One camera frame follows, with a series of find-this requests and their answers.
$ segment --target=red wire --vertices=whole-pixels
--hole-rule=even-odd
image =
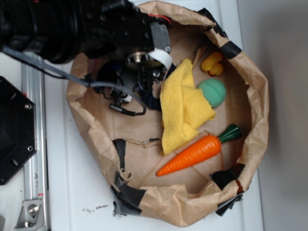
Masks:
[[[171,24],[171,20],[166,16],[163,16],[163,15],[160,15],[160,14],[151,14],[151,13],[149,14],[149,16],[165,19],[166,21],[168,21],[169,25]]]

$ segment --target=black tape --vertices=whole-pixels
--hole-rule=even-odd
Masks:
[[[126,150],[126,140],[117,139],[112,141],[116,148],[117,154],[120,158],[120,168],[125,169],[125,150]]]
[[[115,176],[115,184],[121,191],[117,192],[114,187],[111,187],[115,195],[115,203],[117,205],[115,212],[119,214],[140,215],[142,210],[139,209],[139,204],[146,190],[129,187],[123,182],[118,172]]]
[[[220,48],[220,52],[227,59],[232,59],[242,52],[241,48],[236,46],[233,42],[229,41]]]
[[[214,19],[213,15],[210,13],[210,11],[208,11],[206,8],[203,8],[202,10],[198,11],[199,14],[207,17],[209,20],[213,21],[214,23],[216,23],[216,26],[214,27],[214,30],[219,33],[222,37],[227,37],[227,34],[225,31],[223,31],[223,29],[220,27],[220,25],[216,22],[216,20]]]
[[[233,180],[237,180],[245,165],[236,163],[226,171],[218,171],[210,175],[211,179],[223,190]]]
[[[229,209],[232,209],[233,208],[233,205],[235,202],[237,201],[241,201],[243,199],[243,194],[239,194],[237,196],[235,196],[234,198],[224,202],[224,203],[221,203],[218,205],[218,210],[216,211],[216,214],[218,214],[219,216],[223,216],[225,214],[225,212]]]

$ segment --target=metal bracket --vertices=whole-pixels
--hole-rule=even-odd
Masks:
[[[23,207],[14,231],[36,231],[44,225],[44,204],[42,200],[23,201]]]

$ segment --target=yellow toy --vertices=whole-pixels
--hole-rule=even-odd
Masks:
[[[203,71],[208,71],[210,76],[219,76],[223,72],[223,66],[219,61],[223,60],[223,56],[219,52],[213,52],[201,64]]]
[[[203,90],[194,85],[192,66],[189,59],[184,59],[162,85],[160,101],[164,133],[161,155],[191,141],[199,134],[198,127],[215,116]]]

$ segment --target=gray cable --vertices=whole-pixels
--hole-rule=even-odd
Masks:
[[[71,80],[73,82],[76,82],[78,84],[81,84],[83,86],[86,86],[86,87],[92,87],[92,88],[96,88],[96,87],[109,87],[109,88],[115,88],[117,90],[120,90],[122,91],[123,93],[127,94],[127,95],[130,95],[132,96],[138,103],[140,103],[143,107],[143,112],[142,113],[136,113],[136,115],[143,115],[145,114],[146,112],[146,105],[143,101],[141,101],[141,99],[139,99],[139,97],[137,95],[135,95],[131,90],[121,86],[121,85],[118,85],[118,84],[115,84],[115,83],[111,83],[111,82],[103,82],[103,81],[99,81],[99,82],[88,82],[86,81],[85,79],[80,79],[78,77],[75,77],[71,74],[68,74],[62,70],[59,70],[49,64],[46,64],[40,60],[37,60],[35,58],[32,58],[32,57],[29,57],[25,54],[23,54],[22,52],[19,52],[19,51],[16,51],[16,50],[13,50],[11,48],[9,48],[8,46],[3,46],[2,47],[2,51],[3,53],[5,53],[6,55],[16,59],[16,60],[19,60],[23,63],[26,63],[26,64],[30,64],[38,69],[46,69],[46,70],[49,70],[49,71],[52,71],[54,73],[57,73],[63,77],[65,77],[66,79],[68,80]]]

